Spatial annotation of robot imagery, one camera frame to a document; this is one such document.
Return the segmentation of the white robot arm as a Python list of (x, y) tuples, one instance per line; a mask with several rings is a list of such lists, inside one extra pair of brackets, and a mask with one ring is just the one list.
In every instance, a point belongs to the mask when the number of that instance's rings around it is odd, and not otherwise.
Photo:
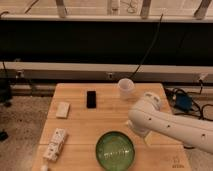
[(213, 122), (161, 112), (161, 99), (145, 92), (131, 107), (127, 125), (140, 137), (156, 131), (213, 154)]

